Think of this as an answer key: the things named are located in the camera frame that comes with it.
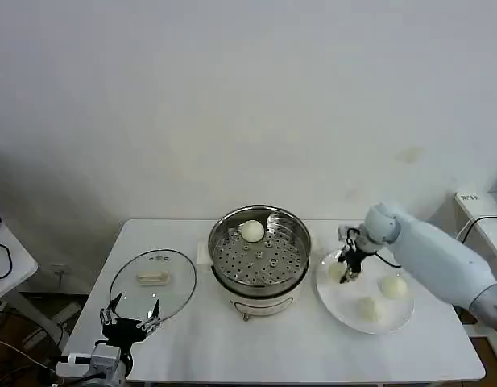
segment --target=stainless steel steamer basket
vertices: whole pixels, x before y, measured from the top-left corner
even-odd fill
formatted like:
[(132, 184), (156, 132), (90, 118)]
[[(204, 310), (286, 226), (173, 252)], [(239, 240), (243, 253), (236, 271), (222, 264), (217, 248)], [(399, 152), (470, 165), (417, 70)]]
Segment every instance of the stainless steel steamer basket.
[[(248, 243), (240, 225), (257, 220), (264, 237)], [(247, 206), (221, 218), (209, 235), (209, 254), (216, 278), (247, 298), (273, 298), (302, 281), (309, 267), (311, 237), (292, 213), (272, 206)]]

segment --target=rice cooker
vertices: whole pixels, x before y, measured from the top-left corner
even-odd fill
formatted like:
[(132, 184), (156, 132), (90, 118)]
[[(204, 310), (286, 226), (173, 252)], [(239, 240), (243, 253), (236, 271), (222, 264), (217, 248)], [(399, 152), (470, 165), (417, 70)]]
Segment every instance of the rice cooker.
[[(257, 242), (241, 236), (241, 225), (251, 220), (264, 227)], [(247, 321), (296, 302), (309, 268), (311, 237), (302, 221), (286, 210), (246, 206), (216, 222), (208, 251), (225, 299)]]

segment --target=white plate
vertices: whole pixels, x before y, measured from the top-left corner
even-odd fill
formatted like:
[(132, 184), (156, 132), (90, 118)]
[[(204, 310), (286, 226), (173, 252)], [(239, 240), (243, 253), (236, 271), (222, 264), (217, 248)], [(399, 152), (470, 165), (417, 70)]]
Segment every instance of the white plate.
[[(376, 256), (369, 256), (362, 262), (362, 272), (357, 280), (338, 284), (329, 276), (329, 266), (338, 262), (340, 253), (339, 250), (331, 252), (316, 270), (318, 293), (329, 312), (342, 323), (364, 333), (385, 335), (403, 327), (415, 309), (411, 286), (408, 287), (408, 296), (399, 300), (385, 298), (379, 289), (381, 279), (390, 274), (399, 275), (401, 269), (386, 265)], [(383, 317), (378, 322), (368, 322), (358, 316), (357, 301), (362, 297), (373, 297), (383, 304)]]

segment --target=white table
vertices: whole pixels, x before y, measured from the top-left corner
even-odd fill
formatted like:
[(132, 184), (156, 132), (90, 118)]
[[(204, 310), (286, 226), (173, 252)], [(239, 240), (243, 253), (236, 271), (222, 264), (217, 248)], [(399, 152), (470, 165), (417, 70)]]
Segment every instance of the white table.
[[(336, 320), (321, 304), (313, 272), (339, 247), (339, 221), (306, 221), (313, 238), (311, 269), (296, 304), (280, 314), (243, 322), (219, 293), (211, 272), (198, 273), (189, 304), (145, 342), (134, 344), (129, 381), (404, 383), (476, 380), (485, 370), (452, 306), (411, 280), (416, 310), (392, 335), (366, 335)], [(82, 310), (65, 354), (90, 353), (102, 339), (99, 310), (114, 274), (132, 257), (173, 248), (196, 262), (197, 244), (214, 221), (130, 220), (125, 223)], [(58, 364), (64, 377), (85, 366)]]
[[(0, 298), (10, 303), (26, 317), (38, 323), (52, 337), (53, 341), (59, 344), (60, 349), (64, 348), (68, 334), (63, 330), (61, 331), (56, 323), (42, 314), (15, 289), (35, 274), (39, 265), (4, 223), (0, 224), (0, 244), (4, 244), (9, 248), (13, 263), (10, 275), (0, 280)], [(6, 250), (0, 247), (0, 276), (6, 273), (8, 265)]]

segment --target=label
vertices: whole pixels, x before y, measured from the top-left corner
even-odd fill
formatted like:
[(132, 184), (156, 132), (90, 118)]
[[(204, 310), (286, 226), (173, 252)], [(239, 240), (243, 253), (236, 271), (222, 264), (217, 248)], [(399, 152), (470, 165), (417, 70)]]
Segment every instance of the label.
[(481, 198), (477, 195), (461, 195), (461, 200), (480, 200)]

